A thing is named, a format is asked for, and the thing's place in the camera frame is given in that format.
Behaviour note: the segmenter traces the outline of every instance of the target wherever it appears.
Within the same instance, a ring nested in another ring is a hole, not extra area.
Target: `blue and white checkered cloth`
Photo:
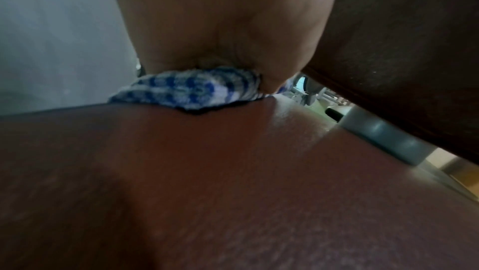
[[[113,95],[110,103],[157,104],[185,110],[254,101],[270,95],[258,92],[260,77],[251,70],[221,66],[207,70],[167,71],[145,75]],[[291,82],[277,93],[288,91]]]

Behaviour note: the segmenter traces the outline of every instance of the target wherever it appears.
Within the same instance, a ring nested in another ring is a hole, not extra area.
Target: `fabric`
[[[218,67],[206,70],[167,71],[146,75],[120,89],[109,102],[157,104],[185,110],[254,101],[270,95],[258,92],[260,77],[251,70]],[[290,89],[288,81],[277,93]]]

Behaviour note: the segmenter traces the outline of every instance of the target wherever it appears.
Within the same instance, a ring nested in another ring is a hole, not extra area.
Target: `skin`
[[[118,0],[147,73],[232,65],[273,93],[311,60],[334,0]]]

